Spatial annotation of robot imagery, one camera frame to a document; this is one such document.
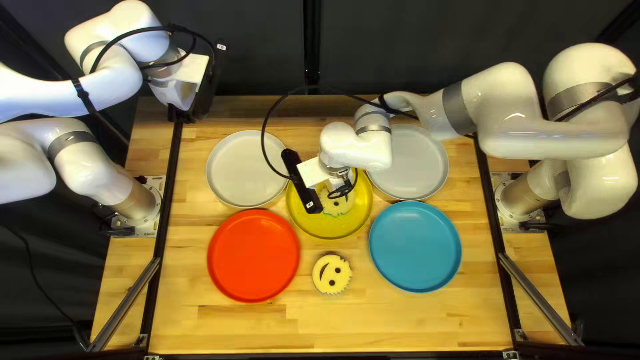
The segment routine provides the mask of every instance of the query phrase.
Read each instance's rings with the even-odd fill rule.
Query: wooden table
[[[222,204],[204,174],[213,147],[236,131],[259,129],[276,97],[217,97],[209,118],[185,125],[157,298],[150,352],[213,354],[257,352],[377,352],[501,350],[511,346],[492,239],[472,140],[444,143],[449,177],[426,202],[454,223],[463,245],[456,277],[428,294],[412,294],[389,284],[374,268],[367,233],[376,215],[392,201],[379,191],[368,224],[339,241],[324,241],[297,230],[302,256],[291,285],[272,301],[240,304],[222,295],[209,279],[205,252],[216,228],[239,209]],[[351,123],[357,102],[336,96],[296,96],[287,100],[268,132],[307,160],[317,154],[322,128]],[[141,98],[127,170],[166,172],[172,124],[154,98]],[[394,121],[409,122],[398,119]],[[526,161],[491,158],[493,171],[526,171]],[[265,206],[289,218],[284,195]],[[509,256],[568,321],[546,234],[505,234]],[[96,335],[153,253],[153,241],[112,239],[92,335]],[[345,293],[327,297],[315,290],[310,271],[318,255],[337,251],[351,261],[354,275]],[[516,286],[524,331],[532,340],[560,342],[552,328]],[[130,346],[140,330],[143,298],[111,340],[109,348]]]

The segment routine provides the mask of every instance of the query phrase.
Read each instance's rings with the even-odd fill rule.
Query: blue plate
[[[369,232],[376,268],[393,285],[413,293],[445,286],[460,267],[462,244],[449,218],[418,201],[384,209]]]

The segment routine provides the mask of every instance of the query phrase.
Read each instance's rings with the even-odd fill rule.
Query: yellow sponge
[[[336,295],[347,288],[351,274],[349,261],[338,255],[325,255],[316,261],[311,277],[318,291]]]
[[[323,214],[331,215],[334,218],[348,213],[355,202],[353,192],[343,197],[339,197],[338,199],[329,199],[327,195],[329,195],[327,185],[325,183],[319,185],[318,197],[320,198],[320,203],[324,208]]]

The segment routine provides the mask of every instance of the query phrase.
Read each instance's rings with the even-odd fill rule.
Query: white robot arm
[[[635,73],[633,63],[608,45],[581,44],[564,50],[550,62],[543,80],[550,117],[557,118]],[[618,95],[631,91],[625,85]],[[509,215],[517,213],[528,220],[533,210],[560,199],[570,216],[597,218],[620,209],[636,190],[637,174],[627,139],[640,100],[623,106],[614,97],[604,98],[566,122],[549,121],[542,115],[531,76],[516,63],[490,67],[426,97],[392,92],[383,99],[389,108],[414,110],[436,140],[475,131],[489,155],[549,159],[515,182],[524,184],[528,179],[518,194],[511,194],[511,201],[500,204]],[[366,104],[355,114],[355,130],[340,122],[327,125],[321,133],[319,157],[298,165],[305,185],[329,179],[339,186],[336,174],[349,167],[388,168],[391,116]],[[567,173],[560,184],[562,171]]]
[[[214,87],[213,59],[192,53],[182,58],[186,52],[171,43],[167,31],[139,32],[122,38],[104,52],[95,72],[91,71],[110,41],[130,31],[156,26],[161,24],[145,3],[126,0],[69,30],[65,45],[86,74],[75,80],[33,79],[0,63],[0,83],[4,84],[0,86],[0,123],[5,122],[0,124],[0,204],[51,191],[56,184],[53,163],[71,190],[110,207],[125,222],[153,220],[158,199],[151,189],[115,165],[81,121],[68,117],[128,99],[142,85],[143,76],[163,104],[182,111],[197,108],[198,115],[208,111]],[[226,47],[219,44],[218,49],[224,51]],[[147,67],[144,75],[140,67]],[[207,89],[197,101],[201,84]],[[6,122],[27,113],[56,117]]]
[[[110,11],[67,32],[65,45],[85,76],[77,82],[96,110],[133,96],[143,82],[139,66],[164,63],[185,52],[171,44],[166,31],[131,35],[112,46],[89,73],[100,50],[112,39],[135,29],[161,26],[151,9],[138,0],[126,0]],[[207,68],[209,57],[190,54],[168,67],[144,70],[154,95],[165,105],[188,110]],[[42,81],[19,74],[0,63],[0,122],[27,113],[73,117],[88,113],[72,80]]]

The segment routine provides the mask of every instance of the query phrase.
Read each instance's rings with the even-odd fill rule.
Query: black cable
[[[31,259],[32,257],[31,247],[29,246],[29,242],[27,241],[27,239],[23,235],[18,233],[16,230],[12,229],[11,227],[7,225],[3,225],[3,226],[10,233],[12,233],[16,238],[20,239],[23,242],[24,248],[27,252],[27,260],[29,261],[29,271],[31,272],[31,277],[33,278],[33,282],[35,283],[38,290],[42,292],[42,295],[44,295],[44,297],[51,303],[51,305],[53,305],[58,310],[58,312],[62,314],[62,316],[67,318],[67,320],[69,320],[69,322],[73,325],[73,328],[75,329],[74,336],[76,337],[76,340],[78,341],[80,346],[82,346],[86,350],[89,342],[84,336],[84,333],[82,332],[82,330],[80,329],[80,326],[78,326],[78,324],[71,318],[71,316],[67,315],[67,313],[65,313],[64,310],[60,308],[60,306],[49,296],[49,294],[44,290],[44,288],[42,288],[40,281],[38,281],[38,277],[36,276],[36,273],[33,270],[33,261]]]
[[[166,66],[175,65],[175,64],[181,62],[182,60],[186,59],[187,56],[191,55],[193,50],[196,48],[196,42],[197,42],[196,36],[192,35],[191,36],[191,47],[189,47],[189,49],[184,53],[184,55],[182,55],[181,57],[177,58],[176,60],[168,61],[166,63],[153,63],[153,64],[150,64],[150,65],[142,66],[142,67],[140,67],[140,70],[147,70],[147,69],[152,69],[154,67],[166,67]]]
[[[330,193],[326,194],[327,199],[331,199],[331,200],[333,200],[333,199],[339,199],[339,198],[341,198],[341,197],[343,197],[343,196],[346,196],[346,195],[347,195],[348,193],[350,193],[353,189],[355,189],[355,188],[356,188],[356,184],[358,183],[358,169],[355,169],[355,172],[356,172],[356,174],[355,174],[355,176],[353,177],[353,184],[349,187],[349,189],[348,189],[346,192],[342,192],[342,187],[344,186],[344,185],[343,185],[343,186],[341,186],[341,187],[339,187],[339,188],[335,189],[334,191],[332,191],[332,192],[330,192]]]
[[[264,148],[264,133],[266,132],[267,122],[269,121],[269,118],[272,116],[273,112],[278,108],[278,106],[279,106],[280,104],[282,104],[282,102],[283,102],[286,98],[288,98],[290,95],[295,94],[296,92],[299,92],[300,90],[311,90],[311,89],[322,89],[322,88],[324,88],[324,89],[326,89],[326,90],[329,90],[330,92],[333,92],[333,93],[335,93],[335,94],[344,95],[344,96],[346,96],[346,97],[350,97],[350,98],[352,98],[352,99],[354,99],[354,100],[357,100],[357,101],[360,101],[360,102],[364,102],[364,103],[369,104],[369,105],[371,105],[371,106],[375,106],[375,107],[380,108],[380,109],[383,109],[383,110],[385,110],[385,111],[386,111],[387,109],[389,109],[389,107],[387,106],[387,104],[386,104],[386,103],[385,103],[385,104],[376,104],[375,102],[369,101],[369,100],[364,99],[364,98],[362,98],[362,97],[355,96],[355,95],[351,95],[351,94],[346,93],[346,92],[344,92],[344,91],[342,91],[342,90],[337,90],[337,89],[330,88],[330,87],[326,87],[326,86],[320,86],[320,85],[299,86],[299,87],[297,87],[297,88],[295,88],[295,89],[293,89],[293,90],[291,90],[291,91],[287,92],[287,94],[286,94],[286,95],[281,96],[281,97],[280,97],[280,98],[279,98],[279,99],[278,99],[278,100],[273,104],[273,106],[269,109],[269,111],[267,112],[267,115],[264,117],[264,121],[262,122],[262,131],[260,132],[260,146],[262,147],[262,155],[264,156],[264,161],[266,161],[267,165],[269,165],[269,168],[271,168],[271,170],[272,170],[274,173],[278,174],[278,176],[280,176],[280,177],[283,177],[283,178],[285,178],[285,179],[291,180],[291,176],[287,176],[287,175],[285,175],[285,174],[283,174],[283,173],[279,172],[279,171],[278,171],[278,170],[273,166],[273,164],[271,164],[271,162],[269,161],[269,157],[267,156],[267,151],[266,151],[266,150],[265,150],[265,148]],[[404,115],[404,116],[409,117],[409,118],[414,119],[414,120],[420,120],[420,118],[418,118],[417,116],[412,115],[412,114],[409,114],[409,113],[406,113],[406,112],[404,112],[404,111],[400,111],[400,110],[394,110],[394,115]],[[473,138],[473,136],[471,136],[471,135],[465,135],[465,136],[466,136],[466,137],[468,137],[468,138]],[[357,181],[358,181],[358,170],[356,170],[356,174],[355,174],[355,177],[354,177],[354,179],[353,179],[353,184],[351,185],[351,187],[350,187],[346,192],[342,193],[341,191],[343,191],[343,190],[341,190],[340,188],[338,188],[338,189],[336,189],[336,190],[334,190],[334,191],[330,192],[330,193],[327,195],[327,197],[328,197],[329,199],[338,199],[339,197],[343,197],[343,196],[347,195],[348,193],[350,193],[350,192],[353,190],[353,188],[355,188]],[[332,197],[332,194],[337,193],[337,192],[340,192],[340,193],[341,193],[341,195],[336,196],[336,197]]]
[[[579,113],[580,111],[584,110],[584,108],[586,108],[587,106],[589,106],[589,105],[593,104],[594,102],[600,100],[601,98],[605,97],[607,94],[611,93],[613,90],[616,90],[619,87],[622,87],[622,86],[626,85],[627,83],[631,82],[636,76],[637,76],[637,72],[633,76],[631,76],[630,78],[624,79],[622,81],[619,81],[616,84],[611,85],[610,87],[606,88],[605,90],[602,90],[597,95],[591,97],[587,101],[579,104],[578,106],[574,107],[570,111],[567,111],[564,115],[558,117],[554,121],[565,121],[566,119],[568,119],[568,118],[574,116],[575,114]]]
[[[122,39],[127,38],[127,37],[129,37],[131,35],[140,34],[140,33],[146,33],[146,32],[149,32],[149,31],[167,31],[169,33],[173,33],[173,32],[179,31],[181,33],[189,34],[192,37],[197,37],[199,39],[202,39],[204,42],[207,43],[207,45],[211,49],[211,54],[213,54],[213,52],[214,52],[213,43],[211,41],[209,41],[209,39],[205,38],[203,35],[201,35],[199,33],[196,33],[195,31],[191,31],[191,30],[189,30],[187,28],[184,28],[184,27],[178,26],[178,25],[174,25],[174,24],[169,25],[169,26],[151,26],[149,28],[141,28],[141,29],[135,29],[135,30],[128,31],[128,32],[126,32],[124,34],[118,35],[117,37],[115,37],[111,41],[109,41],[100,50],[100,53],[98,53],[98,56],[93,61],[93,65],[91,66],[91,70],[89,70],[89,74],[91,74],[92,72],[96,71],[96,69],[98,67],[98,64],[100,63],[100,61],[102,60],[104,55],[107,53],[107,51],[109,51],[109,49],[111,49],[111,47],[113,47],[119,41],[121,41]]]

